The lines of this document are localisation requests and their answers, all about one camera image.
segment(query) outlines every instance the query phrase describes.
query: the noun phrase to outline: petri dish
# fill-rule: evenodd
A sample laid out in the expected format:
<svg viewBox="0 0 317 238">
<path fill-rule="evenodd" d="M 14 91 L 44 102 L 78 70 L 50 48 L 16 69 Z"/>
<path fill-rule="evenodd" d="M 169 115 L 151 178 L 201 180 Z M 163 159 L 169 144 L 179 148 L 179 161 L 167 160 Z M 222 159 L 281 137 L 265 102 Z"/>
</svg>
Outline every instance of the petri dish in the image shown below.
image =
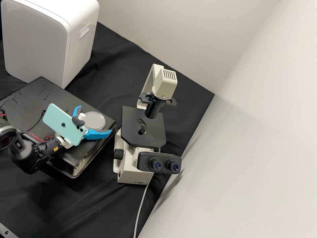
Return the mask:
<svg viewBox="0 0 317 238">
<path fill-rule="evenodd" d="M 85 126 L 93 130 L 102 130 L 106 125 L 106 120 L 99 112 L 86 112 L 85 113 Z"/>
</svg>

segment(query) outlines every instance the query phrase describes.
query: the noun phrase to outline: teal smartphone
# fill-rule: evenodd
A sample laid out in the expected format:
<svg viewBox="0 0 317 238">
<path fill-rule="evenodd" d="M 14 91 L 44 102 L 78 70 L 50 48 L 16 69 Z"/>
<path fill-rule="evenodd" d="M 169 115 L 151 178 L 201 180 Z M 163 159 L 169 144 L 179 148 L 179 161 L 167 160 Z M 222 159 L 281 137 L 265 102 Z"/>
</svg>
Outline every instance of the teal smartphone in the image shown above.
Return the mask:
<svg viewBox="0 0 317 238">
<path fill-rule="evenodd" d="M 73 145 L 79 145 L 87 130 L 73 123 L 72 117 L 53 103 L 48 106 L 43 122 Z"/>
</svg>

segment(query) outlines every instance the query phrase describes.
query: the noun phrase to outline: black cloth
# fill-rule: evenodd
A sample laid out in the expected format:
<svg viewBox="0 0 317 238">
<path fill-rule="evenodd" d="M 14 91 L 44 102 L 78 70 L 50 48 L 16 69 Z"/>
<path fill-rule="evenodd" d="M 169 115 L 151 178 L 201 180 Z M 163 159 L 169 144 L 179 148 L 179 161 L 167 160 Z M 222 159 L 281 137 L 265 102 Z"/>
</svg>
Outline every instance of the black cloth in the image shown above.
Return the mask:
<svg viewBox="0 0 317 238">
<path fill-rule="evenodd" d="M 0 65 L 0 99 L 24 83 Z M 121 124 L 121 107 L 136 106 L 153 63 L 164 65 L 134 43 L 98 23 L 90 61 L 66 88 Z M 177 72 L 177 107 L 165 106 L 167 143 L 162 152 L 181 156 L 214 94 Z M 20 237 L 133 237 L 142 185 L 118 184 L 112 139 L 77 179 L 55 171 L 24 174 L 0 154 L 0 222 Z M 154 174 L 141 210 L 138 233 L 168 175 Z"/>
</svg>

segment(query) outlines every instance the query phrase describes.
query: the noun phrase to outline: white wall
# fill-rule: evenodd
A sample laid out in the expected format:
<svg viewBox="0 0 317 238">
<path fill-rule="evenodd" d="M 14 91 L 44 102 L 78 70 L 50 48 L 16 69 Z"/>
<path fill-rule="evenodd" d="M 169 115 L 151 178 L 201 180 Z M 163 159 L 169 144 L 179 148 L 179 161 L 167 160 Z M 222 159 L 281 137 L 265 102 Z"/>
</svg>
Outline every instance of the white wall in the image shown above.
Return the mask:
<svg viewBox="0 0 317 238">
<path fill-rule="evenodd" d="M 278 0 L 98 0 L 99 21 L 217 93 Z"/>
<path fill-rule="evenodd" d="M 317 236 L 316 12 L 315 0 L 278 3 L 140 238 Z"/>
</svg>

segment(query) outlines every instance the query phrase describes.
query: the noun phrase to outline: inverted microscope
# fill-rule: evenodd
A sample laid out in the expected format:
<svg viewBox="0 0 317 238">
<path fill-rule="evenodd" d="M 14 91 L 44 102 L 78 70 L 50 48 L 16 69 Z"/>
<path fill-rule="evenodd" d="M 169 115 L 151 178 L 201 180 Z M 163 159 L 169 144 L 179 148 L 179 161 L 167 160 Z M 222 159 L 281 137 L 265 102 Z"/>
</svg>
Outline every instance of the inverted microscope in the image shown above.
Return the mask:
<svg viewBox="0 0 317 238">
<path fill-rule="evenodd" d="M 118 183 L 148 184 L 154 173 L 178 174 L 182 158 L 161 153 L 166 144 L 163 106 L 176 106 L 175 71 L 153 64 L 137 107 L 122 106 L 122 126 L 115 134 L 113 171 Z"/>
</svg>

